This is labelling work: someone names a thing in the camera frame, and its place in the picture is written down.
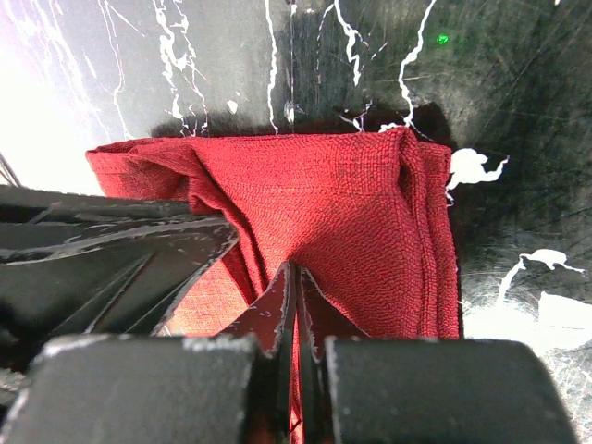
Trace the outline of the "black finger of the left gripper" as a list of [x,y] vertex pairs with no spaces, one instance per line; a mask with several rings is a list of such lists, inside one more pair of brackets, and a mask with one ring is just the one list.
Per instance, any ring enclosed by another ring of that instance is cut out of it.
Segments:
[[157,333],[237,239],[185,203],[3,186],[2,359],[64,335]]

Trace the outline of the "red cloth napkin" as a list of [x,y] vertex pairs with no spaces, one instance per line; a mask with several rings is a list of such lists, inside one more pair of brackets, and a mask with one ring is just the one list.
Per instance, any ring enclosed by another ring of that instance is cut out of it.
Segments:
[[210,336],[259,296],[279,266],[307,268],[374,337],[456,339],[457,261],[448,146],[407,128],[345,134],[165,138],[86,154],[109,197],[175,200],[219,213],[238,243],[193,285],[174,319]]

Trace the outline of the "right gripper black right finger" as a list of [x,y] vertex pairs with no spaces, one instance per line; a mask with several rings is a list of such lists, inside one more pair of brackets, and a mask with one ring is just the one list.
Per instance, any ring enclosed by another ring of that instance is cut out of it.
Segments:
[[574,443],[546,367],[520,342],[372,339],[307,270],[298,297],[307,443]]

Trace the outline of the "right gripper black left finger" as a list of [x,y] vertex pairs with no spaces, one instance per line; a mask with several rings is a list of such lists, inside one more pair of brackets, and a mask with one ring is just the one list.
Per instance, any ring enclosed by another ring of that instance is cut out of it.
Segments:
[[210,338],[77,335],[35,358],[5,443],[285,443],[294,266]]

